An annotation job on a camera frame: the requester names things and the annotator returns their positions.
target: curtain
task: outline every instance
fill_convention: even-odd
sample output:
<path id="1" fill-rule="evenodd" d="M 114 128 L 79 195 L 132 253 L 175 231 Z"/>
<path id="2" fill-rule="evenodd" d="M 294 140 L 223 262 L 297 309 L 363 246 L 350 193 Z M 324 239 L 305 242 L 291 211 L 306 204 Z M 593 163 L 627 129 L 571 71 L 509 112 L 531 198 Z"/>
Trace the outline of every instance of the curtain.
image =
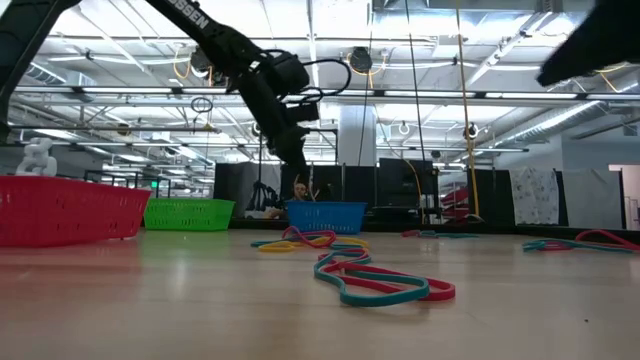
<path id="1" fill-rule="evenodd" d="M 558 224 L 559 189 L 553 170 L 509 170 L 516 225 Z"/>
<path id="2" fill-rule="evenodd" d="M 570 227 L 622 229 L 618 172 L 565 170 L 563 176 Z"/>

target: ceiling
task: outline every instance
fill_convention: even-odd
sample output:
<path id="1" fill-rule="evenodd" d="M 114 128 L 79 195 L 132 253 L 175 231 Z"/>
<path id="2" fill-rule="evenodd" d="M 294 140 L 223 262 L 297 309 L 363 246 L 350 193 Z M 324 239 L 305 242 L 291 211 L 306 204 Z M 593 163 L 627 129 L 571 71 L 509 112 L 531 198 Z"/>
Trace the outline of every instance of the ceiling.
<path id="1" fill-rule="evenodd" d="M 452 2 L 409 1 L 410 25 L 407 23 L 404 1 L 389 0 L 227 0 L 202 1 L 201 8 L 212 18 L 236 28 L 262 48 L 279 48 L 297 54 L 301 60 L 345 59 L 354 46 L 371 47 L 375 75 L 353 74 L 349 89 L 414 89 L 461 90 L 459 44 L 455 9 Z M 559 14 L 535 13 L 536 1 L 462 1 L 461 32 L 464 37 L 463 56 L 465 79 L 469 91 L 577 91 L 573 84 L 545 89 L 535 81 L 539 66 L 571 33 L 585 16 L 588 2 L 565 1 Z M 373 5 L 373 20 L 368 23 L 368 10 Z M 526 26 L 529 32 L 522 39 L 517 34 Z M 185 86 L 206 87 L 207 77 L 196 76 L 188 67 L 189 54 L 195 43 L 146 1 L 84 0 L 79 7 L 65 12 L 56 23 L 40 49 L 34 63 L 52 73 L 65 76 L 82 73 L 95 81 L 96 86 Z M 491 65 L 479 76 L 474 74 L 487 61 Z M 337 88 L 345 80 L 345 70 L 331 64 L 318 66 L 314 74 L 308 67 L 312 81 L 322 88 Z M 632 68 L 610 74 L 614 81 Z M 586 91 L 605 89 L 600 77 L 579 79 Z M 41 84 L 25 76 L 22 85 Z M 251 144 L 253 118 L 238 96 L 210 96 L 213 110 L 197 114 L 189 103 L 193 97 L 180 99 L 156 96 L 166 102 L 163 106 L 99 106 L 101 100 L 120 101 L 114 95 L 98 95 L 94 103 L 69 103 L 60 96 L 15 94 L 14 123 L 50 124 L 43 114 L 33 118 L 33 109 L 47 110 L 68 121 L 91 118 L 90 126 L 204 126 L 207 122 L 220 128 L 221 134 L 206 132 L 171 133 L 171 141 L 199 144 Z M 320 106 L 321 121 L 308 124 L 321 129 L 336 129 L 339 124 L 338 101 L 326 101 Z M 392 146 L 419 144 L 418 111 L 415 103 L 378 101 L 375 104 L 378 121 L 387 131 Z M 420 105 L 423 141 L 431 146 L 460 146 L 463 144 L 464 107 L 459 104 L 440 104 L 424 101 Z M 468 108 L 469 121 L 481 130 L 477 141 L 490 141 L 540 114 L 542 105 L 516 102 L 472 104 Z M 307 158 L 317 162 L 332 161 L 336 138 L 332 133 L 312 133 L 308 145 L 328 148 L 305 150 Z M 77 133 L 83 139 L 103 141 L 144 142 L 140 133 L 122 136 L 115 132 Z M 114 149 L 102 147 L 110 153 Z M 158 148 L 140 147 L 136 152 L 165 163 L 175 161 Z M 194 148 L 213 161 L 242 161 L 257 158 L 257 149 Z M 393 156 L 379 151 L 379 156 Z M 421 158 L 419 152 L 407 152 L 407 157 Z M 266 159 L 273 159 L 264 154 Z"/>

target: wooden table surface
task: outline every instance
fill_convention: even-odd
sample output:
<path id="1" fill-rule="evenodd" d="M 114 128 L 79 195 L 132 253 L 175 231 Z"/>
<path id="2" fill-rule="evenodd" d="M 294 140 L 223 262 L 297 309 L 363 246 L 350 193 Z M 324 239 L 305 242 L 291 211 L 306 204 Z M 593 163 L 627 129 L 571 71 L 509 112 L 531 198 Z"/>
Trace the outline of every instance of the wooden table surface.
<path id="1" fill-rule="evenodd" d="M 373 265 L 453 282 L 457 298 L 360 309 L 313 278 L 321 251 L 249 247 L 278 235 L 0 249 L 0 359 L 640 358 L 638 256 L 363 234 Z"/>

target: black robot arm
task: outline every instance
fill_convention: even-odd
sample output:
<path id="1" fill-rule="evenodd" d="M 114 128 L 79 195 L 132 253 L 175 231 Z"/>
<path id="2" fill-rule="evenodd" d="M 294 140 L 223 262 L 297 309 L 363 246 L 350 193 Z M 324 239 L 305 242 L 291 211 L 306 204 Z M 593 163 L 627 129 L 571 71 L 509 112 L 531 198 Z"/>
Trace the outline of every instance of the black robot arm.
<path id="1" fill-rule="evenodd" d="M 29 62 L 60 14 L 79 0 L 13 0 L 0 18 L 0 127 L 7 122 L 8 102 Z M 235 29 L 220 24 L 191 0 L 147 0 L 199 45 L 199 52 L 230 79 L 228 92 L 238 90 L 266 137 L 269 150 L 303 176 L 306 162 L 299 121 L 318 118 L 314 101 L 287 107 L 282 99 L 305 90 L 309 75 L 297 56 L 264 51 Z"/>

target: person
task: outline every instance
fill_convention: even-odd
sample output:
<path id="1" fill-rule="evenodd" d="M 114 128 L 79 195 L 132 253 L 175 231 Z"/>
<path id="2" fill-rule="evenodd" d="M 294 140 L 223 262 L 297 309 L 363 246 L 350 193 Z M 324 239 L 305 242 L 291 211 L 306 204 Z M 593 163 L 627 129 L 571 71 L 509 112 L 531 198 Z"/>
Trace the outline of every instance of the person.
<path id="1" fill-rule="evenodd" d="M 309 196 L 307 185 L 298 181 L 299 177 L 296 176 L 296 180 L 293 182 L 293 197 L 289 201 L 309 201 L 313 200 Z M 287 205 L 285 202 L 283 209 L 273 209 L 268 214 L 269 219 L 284 219 L 287 215 Z"/>

